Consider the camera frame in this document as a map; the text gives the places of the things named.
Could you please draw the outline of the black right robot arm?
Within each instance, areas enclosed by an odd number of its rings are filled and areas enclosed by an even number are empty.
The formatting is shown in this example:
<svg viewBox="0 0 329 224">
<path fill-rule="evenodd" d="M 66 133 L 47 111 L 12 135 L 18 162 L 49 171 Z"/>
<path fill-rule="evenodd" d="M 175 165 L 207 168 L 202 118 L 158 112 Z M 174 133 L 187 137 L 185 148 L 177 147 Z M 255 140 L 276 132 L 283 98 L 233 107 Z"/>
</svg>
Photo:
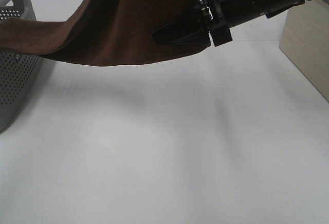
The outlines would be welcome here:
<svg viewBox="0 0 329 224">
<path fill-rule="evenodd" d="M 197 0 L 153 33 L 158 46 L 199 43 L 220 46 L 232 41 L 230 28 L 259 16 L 274 17 L 312 0 Z"/>
</svg>

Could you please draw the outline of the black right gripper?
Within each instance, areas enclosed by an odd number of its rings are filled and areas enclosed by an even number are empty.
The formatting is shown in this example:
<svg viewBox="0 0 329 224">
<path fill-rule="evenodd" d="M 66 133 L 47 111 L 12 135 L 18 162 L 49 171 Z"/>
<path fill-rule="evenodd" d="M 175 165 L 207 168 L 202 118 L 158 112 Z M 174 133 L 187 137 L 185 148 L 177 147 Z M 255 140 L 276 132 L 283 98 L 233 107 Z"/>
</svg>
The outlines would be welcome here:
<svg viewBox="0 0 329 224">
<path fill-rule="evenodd" d="M 211 11 L 208 30 L 215 46 L 232 41 L 230 29 L 269 12 L 269 0 L 202 0 Z M 178 16 L 153 32 L 158 46 L 209 44 L 208 30 L 198 16 Z"/>
</svg>

